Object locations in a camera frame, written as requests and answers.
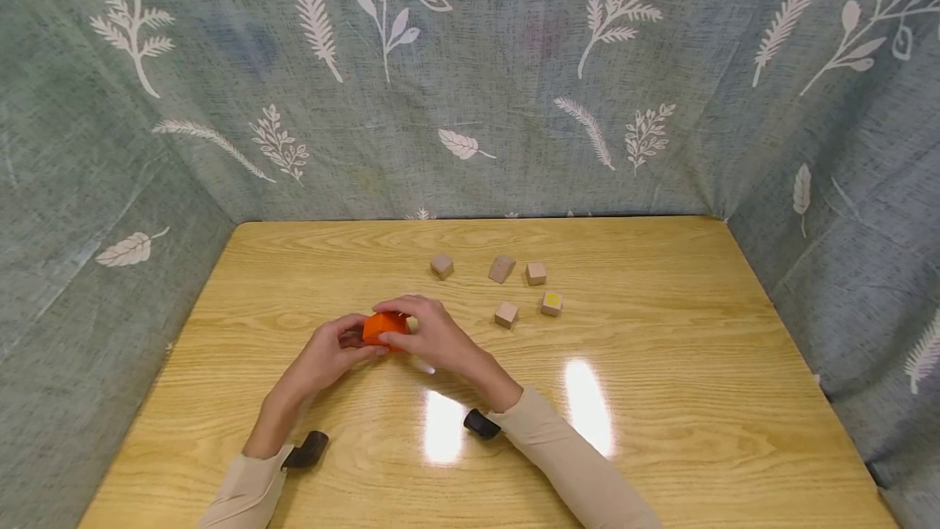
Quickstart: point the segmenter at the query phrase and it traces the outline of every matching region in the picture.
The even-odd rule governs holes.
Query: fabric backdrop
[[[0,0],[0,529],[78,522],[235,224],[588,213],[728,221],[940,527],[938,13]]]

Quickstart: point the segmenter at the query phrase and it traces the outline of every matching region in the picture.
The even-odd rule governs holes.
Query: wood grain
[[[444,251],[444,282],[428,262]],[[493,259],[543,261],[546,287]],[[544,290],[560,318],[539,314]],[[445,301],[601,444],[667,527],[895,527],[728,229],[704,218],[245,224],[216,265],[81,529],[194,527],[310,332],[378,300]],[[512,331],[493,321],[507,300]],[[576,527],[482,407],[408,356],[353,371],[301,425],[330,445],[271,527]]]

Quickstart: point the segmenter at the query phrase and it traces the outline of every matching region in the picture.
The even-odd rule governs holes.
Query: wooden block
[[[512,257],[504,256],[500,253],[500,255],[496,256],[496,259],[493,260],[493,265],[490,267],[490,280],[499,283],[506,282],[512,269],[515,267],[516,261]]]
[[[549,317],[557,317],[561,314],[561,294],[546,292],[542,298],[542,308],[540,310],[543,314],[548,314]]]
[[[512,329],[516,318],[519,318],[519,307],[513,305],[512,302],[503,302],[493,315],[496,324],[506,329]]]
[[[545,271],[545,264],[542,262],[530,262],[525,265],[525,280],[531,287],[537,287],[548,280],[548,273]]]
[[[447,276],[454,273],[454,262],[446,253],[438,253],[431,260],[431,271],[441,280],[446,280]]]

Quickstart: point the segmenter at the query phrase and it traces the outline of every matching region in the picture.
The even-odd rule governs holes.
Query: beige sleeve
[[[239,455],[228,467],[222,487],[199,522],[199,529],[264,529],[281,497],[286,472],[281,469],[293,445],[274,457],[256,460]]]
[[[526,386],[512,409],[488,417],[542,470],[587,529],[662,526],[618,469],[558,416],[539,391]]]

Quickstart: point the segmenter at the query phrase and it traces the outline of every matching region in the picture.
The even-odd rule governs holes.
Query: person's left hand
[[[365,314],[347,314],[317,327],[274,390],[309,398],[333,385],[355,364],[388,353],[382,345],[362,344],[365,320]]]

